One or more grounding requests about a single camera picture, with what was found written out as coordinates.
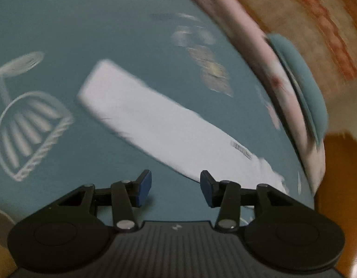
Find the wooden headboard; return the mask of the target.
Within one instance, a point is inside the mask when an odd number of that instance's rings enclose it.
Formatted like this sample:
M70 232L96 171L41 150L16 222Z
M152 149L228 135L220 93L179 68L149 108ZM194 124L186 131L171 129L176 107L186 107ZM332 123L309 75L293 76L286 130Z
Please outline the wooden headboard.
M328 134L324 146L326 173L315 207L343 229L345 245L337 270L357 277L357 140L350 133Z

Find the teal pillow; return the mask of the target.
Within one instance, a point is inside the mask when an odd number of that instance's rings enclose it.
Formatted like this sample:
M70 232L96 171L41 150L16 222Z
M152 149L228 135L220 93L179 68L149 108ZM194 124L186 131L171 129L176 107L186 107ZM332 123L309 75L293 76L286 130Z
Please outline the teal pillow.
M322 92L309 66L293 43L282 35L269 34L267 41L295 90L308 131L320 146L328 130L329 118Z

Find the pink floral folded quilt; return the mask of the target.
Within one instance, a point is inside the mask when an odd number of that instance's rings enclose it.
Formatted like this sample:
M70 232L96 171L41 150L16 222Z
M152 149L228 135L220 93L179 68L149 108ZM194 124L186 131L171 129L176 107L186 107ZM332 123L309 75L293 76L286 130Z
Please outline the pink floral folded quilt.
M230 42L259 78L286 124L311 190L316 193L326 172L324 141L317 146L308 131L297 95L267 35L238 0L193 0L225 32Z

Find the teal floral bed sheet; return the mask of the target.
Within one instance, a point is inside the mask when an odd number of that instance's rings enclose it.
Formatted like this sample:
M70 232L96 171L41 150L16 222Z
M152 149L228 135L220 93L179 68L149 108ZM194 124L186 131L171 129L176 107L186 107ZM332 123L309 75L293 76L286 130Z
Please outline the teal floral bed sheet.
M129 144L78 100L99 61L215 125L314 199L263 85L191 0L0 0L0 233L74 189L152 174L138 221L214 221L199 181Z

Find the white long-sleeve shirt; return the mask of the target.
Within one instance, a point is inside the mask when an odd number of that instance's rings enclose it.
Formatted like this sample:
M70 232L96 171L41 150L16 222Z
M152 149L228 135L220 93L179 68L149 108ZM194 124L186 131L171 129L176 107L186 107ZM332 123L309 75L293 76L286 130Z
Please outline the white long-sleeve shirt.
M289 194L265 159L110 60L96 64L78 100L129 144L187 178L199 181L207 171L216 181L249 189L269 184Z

